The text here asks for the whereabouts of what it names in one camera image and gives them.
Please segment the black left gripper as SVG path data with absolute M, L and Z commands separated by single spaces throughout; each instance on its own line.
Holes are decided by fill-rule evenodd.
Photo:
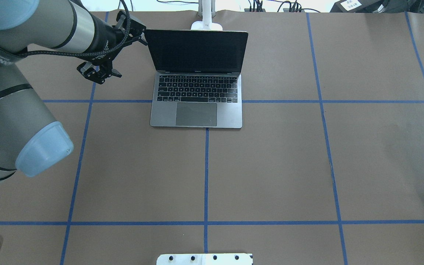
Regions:
M 78 65 L 77 71 L 97 84 L 104 84 L 110 77 L 121 78 L 122 75 L 113 68 L 113 60 L 124 47 L 134 42 L 147 46 L 145 30 L 146 26 L 126 10 L 118 12 L 115 25 L 94 17 L 93 41 L 80 57 L 84 62 Z

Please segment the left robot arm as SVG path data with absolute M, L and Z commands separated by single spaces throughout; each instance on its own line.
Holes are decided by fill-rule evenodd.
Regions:
M 0 183 L 21 171 L 33 177 L 69 156 L 74 145 L 16 65 L 29 56 L 83 60 L 78 72 L 103 84 L 120 51 L 139 41 L 146 26 L 124 1 L 115 25 L 80 0 L 0 0 Z

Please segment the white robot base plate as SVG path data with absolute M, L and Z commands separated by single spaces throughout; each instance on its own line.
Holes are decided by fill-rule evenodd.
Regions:
M 252 254 L 247 253 L 193 253 L 161 254 L 157 265 L 253 265 Z

